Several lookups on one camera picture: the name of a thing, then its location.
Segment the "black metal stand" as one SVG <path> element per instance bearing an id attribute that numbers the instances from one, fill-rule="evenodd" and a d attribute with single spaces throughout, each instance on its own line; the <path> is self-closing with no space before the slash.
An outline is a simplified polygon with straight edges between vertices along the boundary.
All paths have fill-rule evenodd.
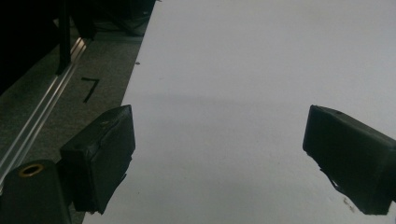
<path id="1" fill-rule="evenodd" d="M 71 62 L 70 13 L 68 0 L 59 0 L 59 65 L 57 75 L 64 72 Z"/>

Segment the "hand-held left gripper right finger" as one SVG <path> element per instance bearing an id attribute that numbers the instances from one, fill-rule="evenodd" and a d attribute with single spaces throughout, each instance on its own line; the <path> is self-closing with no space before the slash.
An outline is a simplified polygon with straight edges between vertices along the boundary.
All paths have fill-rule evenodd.
<path id="1" fill-rule="evenodd" d="M 396 202 L 396 140 L 343 112 L 312 105 L 303 150 L 363 214 L 385 215 Z"/>

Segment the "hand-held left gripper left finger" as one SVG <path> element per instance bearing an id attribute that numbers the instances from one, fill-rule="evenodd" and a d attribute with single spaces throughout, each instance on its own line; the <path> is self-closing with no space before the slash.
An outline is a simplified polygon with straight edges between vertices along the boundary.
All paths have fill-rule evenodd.
<path id="1" fill-rule="evenodd" d="M 129 105 L 107 110 L 61 147 L 61 171 L 80 212 L 104 213 L 135 149 Z"/>

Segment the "aluminium floor rail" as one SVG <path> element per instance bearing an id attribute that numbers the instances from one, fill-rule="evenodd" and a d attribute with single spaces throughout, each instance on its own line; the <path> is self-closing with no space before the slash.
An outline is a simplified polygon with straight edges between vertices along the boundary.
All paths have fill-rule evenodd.
<path id="1" fill-rule="evenodd" d="M 24 123 L 12 144 L 7 148 L 5 155 L 0 160 L 0 192 L 4 186 L 7 173 L 21 165 L 52 109 L 56 106 L 71 77 L 74 75 L 79 60 L 90 43 L 91 40 L 87 38 L 79 37 L 77 39 L 71 48 L 71 63 L 66 66 L 59 76 L 52 79 L 30 117 Z"/>

